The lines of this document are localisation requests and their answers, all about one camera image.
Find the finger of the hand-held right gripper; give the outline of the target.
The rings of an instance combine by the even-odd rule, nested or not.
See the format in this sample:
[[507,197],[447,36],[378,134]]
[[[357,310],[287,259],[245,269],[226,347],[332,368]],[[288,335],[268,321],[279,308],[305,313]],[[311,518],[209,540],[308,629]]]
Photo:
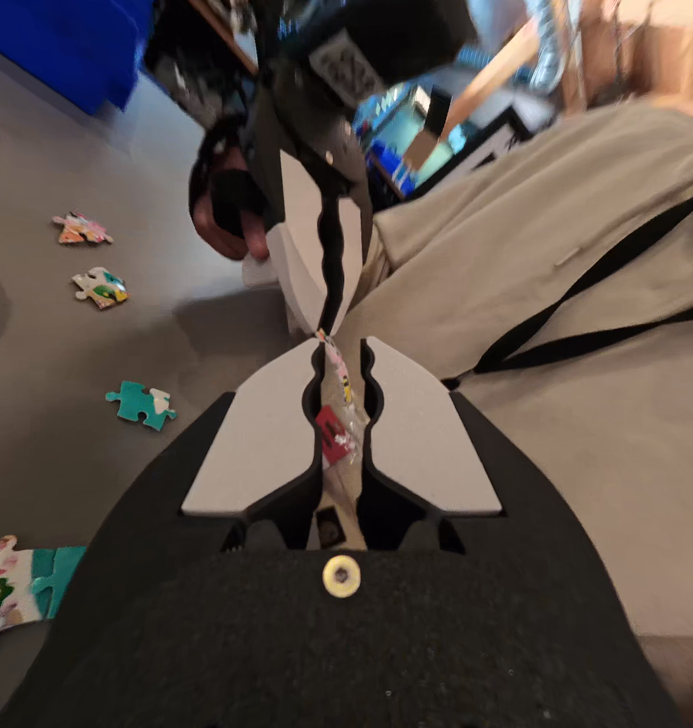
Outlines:
[[307,169],[286,151],[279,152],[285,220],[267,234],[270,260],[289,310],[308,335],[320,329],[327,284],[318,223],[322,194]]
[[327,287],[322,329],[333,336],[349,311],[363,266],[361,211],[351,198],[327,201],[322,216],[322,246]]

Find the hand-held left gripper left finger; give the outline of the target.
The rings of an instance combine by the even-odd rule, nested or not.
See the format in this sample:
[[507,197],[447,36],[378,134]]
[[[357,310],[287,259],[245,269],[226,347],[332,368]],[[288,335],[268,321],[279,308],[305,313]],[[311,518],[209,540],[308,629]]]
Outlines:
[[197,518],[244,528],[271,521],[290,549],[308,544],[322,498],[324,345],[308,339],[264,365],[234,392],[182,502]]

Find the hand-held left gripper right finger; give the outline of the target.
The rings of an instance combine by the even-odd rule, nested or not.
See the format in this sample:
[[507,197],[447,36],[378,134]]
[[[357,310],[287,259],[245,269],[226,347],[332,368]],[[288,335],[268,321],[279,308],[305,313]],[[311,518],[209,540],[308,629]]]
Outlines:
[[453,519],[496,518],[503,505],[448,388],[374,336],[361,340],[364,408],[357,518],[369,551],[395,551],[414,523],[461,551]]

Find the pink and yellow puzzle piece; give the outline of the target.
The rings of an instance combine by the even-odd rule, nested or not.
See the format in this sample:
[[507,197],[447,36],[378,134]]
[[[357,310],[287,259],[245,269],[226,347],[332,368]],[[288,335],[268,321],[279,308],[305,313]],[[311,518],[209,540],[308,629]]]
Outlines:
[[351,388],[351,378],[349,370],[346,366],[345,360],[339,348],[336,346],[332,337],[327,335],[323,329],[319,329],[315,332],[315,337],[324,344],[324,349],[329,359],[335,377],[341,387],[343,402],[346,407],[353,405],[353,394]]

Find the teal and white puzzle piece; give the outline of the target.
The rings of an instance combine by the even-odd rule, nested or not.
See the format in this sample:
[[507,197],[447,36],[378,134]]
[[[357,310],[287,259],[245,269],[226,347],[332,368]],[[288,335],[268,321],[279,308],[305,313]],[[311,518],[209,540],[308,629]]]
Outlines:
[[116,415],[128,422],[142,422],[158,432],[165,422],[174,420],[178,413],[169,406],[170,394],[157,388],[146,388],[143,384],[125,380],[118,391],[105,394],[109,403],[119,403]]

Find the green and white puzzle piece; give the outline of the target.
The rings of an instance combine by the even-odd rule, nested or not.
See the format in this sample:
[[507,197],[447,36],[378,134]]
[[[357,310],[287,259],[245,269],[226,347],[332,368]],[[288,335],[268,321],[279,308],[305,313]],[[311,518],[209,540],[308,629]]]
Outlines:
[[75,298],[78,301],[90,300],[99,310],[124,303],[130,297],[124,281],[104,267],[90,268],[74,275],[70,281],[78,287]]

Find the colourful puzzle piece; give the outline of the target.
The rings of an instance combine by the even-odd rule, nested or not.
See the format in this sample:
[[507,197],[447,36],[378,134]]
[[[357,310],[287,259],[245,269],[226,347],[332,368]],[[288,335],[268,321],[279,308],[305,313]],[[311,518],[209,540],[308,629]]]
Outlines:
[[51,224],[59,228],[58,243],[64,246],[86,242],[91,245],[111,245],[114,239],[99,223],[76,212],[54,215]]

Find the row of small blue bins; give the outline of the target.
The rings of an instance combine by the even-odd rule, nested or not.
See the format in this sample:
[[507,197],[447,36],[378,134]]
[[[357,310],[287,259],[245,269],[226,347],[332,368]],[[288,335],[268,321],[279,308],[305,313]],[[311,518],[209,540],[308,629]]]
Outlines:
[[394,145],[387,146],[383,141],[376,139],[370,144],[366,159],[369,169],[376,169],[400,195],[409,196],[414,192],[417,173],[405,165],[402,157],[396,153]]

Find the clear bag with red label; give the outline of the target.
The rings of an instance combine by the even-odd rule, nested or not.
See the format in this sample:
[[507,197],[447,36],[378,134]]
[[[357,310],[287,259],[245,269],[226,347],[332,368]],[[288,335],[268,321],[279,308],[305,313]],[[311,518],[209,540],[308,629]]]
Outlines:
[[355,403],[336,407],[322,406],[316,416],[316,423],[322,439],[324,471],[342,461],[353,466],[361,462],[364,433],[368,422],[368,416]]

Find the small dark card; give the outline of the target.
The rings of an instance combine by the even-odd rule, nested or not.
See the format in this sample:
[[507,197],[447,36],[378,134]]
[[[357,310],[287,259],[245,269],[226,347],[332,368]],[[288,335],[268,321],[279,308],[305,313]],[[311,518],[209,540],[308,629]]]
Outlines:
[[335,507],[329,506],[316,511],[315,524],[321,550],[330,550],[346,543],[346,535]]

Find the person's beige sweatshirt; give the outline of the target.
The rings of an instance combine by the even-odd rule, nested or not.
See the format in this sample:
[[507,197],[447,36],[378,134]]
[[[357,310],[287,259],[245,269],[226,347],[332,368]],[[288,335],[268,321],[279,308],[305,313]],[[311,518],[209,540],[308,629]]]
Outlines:
[[[460,375],[692,196],[692,116],[633,102],[561,121],[375,215],[338,346],[351,373],[375,336],[437,378]],[[693,636],[693,321],[458,390],[568,501],[633,627]]]

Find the stacked blue plastic bins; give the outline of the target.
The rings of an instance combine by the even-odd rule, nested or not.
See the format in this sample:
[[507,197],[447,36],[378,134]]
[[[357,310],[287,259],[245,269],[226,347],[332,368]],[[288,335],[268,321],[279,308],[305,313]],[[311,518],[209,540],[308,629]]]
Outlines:
[[124,111],[151,33],[151,1],[0,1],[0,54],[92,115]]

